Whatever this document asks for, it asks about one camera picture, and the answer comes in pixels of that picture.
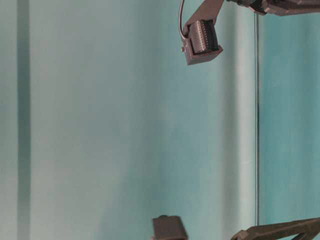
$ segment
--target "wire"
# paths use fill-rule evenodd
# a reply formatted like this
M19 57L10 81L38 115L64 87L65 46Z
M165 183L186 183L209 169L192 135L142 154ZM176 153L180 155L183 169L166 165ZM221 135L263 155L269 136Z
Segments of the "wire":
M179 8L179 18L178 18L178 27L179 27L179 33L180 33L180 36L183 40L186 40L187 38L185 37L183 31L182 31L182 12L183 12L183 9L184 9L184 4L185 4L185 0L181 0L181 3L180 3L180 8Z

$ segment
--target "background wall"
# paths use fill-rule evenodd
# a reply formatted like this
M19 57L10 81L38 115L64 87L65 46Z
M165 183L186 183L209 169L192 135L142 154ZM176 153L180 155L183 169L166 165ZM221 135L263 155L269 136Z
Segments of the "background wall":
M319 217L320 15L260 21L260 222Z
M223 53L187 67L178 0L0 4L3 239L148 239L162 214L190 239L254 224L250 11L226 2Z

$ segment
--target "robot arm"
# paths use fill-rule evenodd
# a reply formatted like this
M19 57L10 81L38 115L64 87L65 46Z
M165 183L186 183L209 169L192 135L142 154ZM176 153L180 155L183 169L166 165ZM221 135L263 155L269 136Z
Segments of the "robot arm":
M320 13L320 0L227 0L247 7L259 15L278 16ZM185 0L179 9L179 33L182 51L187 65L209 62L222 51L218 44L215 24L224 0L204 0L182 28L182 12Z

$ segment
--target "dark vertical stripe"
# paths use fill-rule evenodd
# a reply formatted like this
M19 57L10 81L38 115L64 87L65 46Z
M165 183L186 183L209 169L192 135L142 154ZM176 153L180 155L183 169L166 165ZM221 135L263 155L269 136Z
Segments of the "dark vertical stripe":
M31 117L29 0L17 0L17 240L30 240Z
M259 15L254 15L254 43L255 43L255 224L259 225L260 218L260 107L259 107Z

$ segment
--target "painted wall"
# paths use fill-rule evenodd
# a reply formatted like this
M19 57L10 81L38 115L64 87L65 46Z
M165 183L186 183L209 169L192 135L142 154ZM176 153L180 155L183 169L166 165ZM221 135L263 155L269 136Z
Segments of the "painted wall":
M266 16L260 40L260 221L319 217L320 15Z
M1 191L11 194L3 208L18 210L6 211L3 239L148 239L151 218L162 214L182 216L190 239L228 239L254 224L250 11L226 2L216 25L223 53L187 67L178 0L30 0L29 27L20 21L18 29L13 2L0 1L7 11L0 62L8 65L1 66L8 89L0 89L1 178L13 178ZM185 20L200 3L186 2ZM26 28L29 138L17 116L28 117L17 96L17 78L27 81L28 70L17 77L16 61L25 64L15 48ZM25 145L29 165L17 156Z

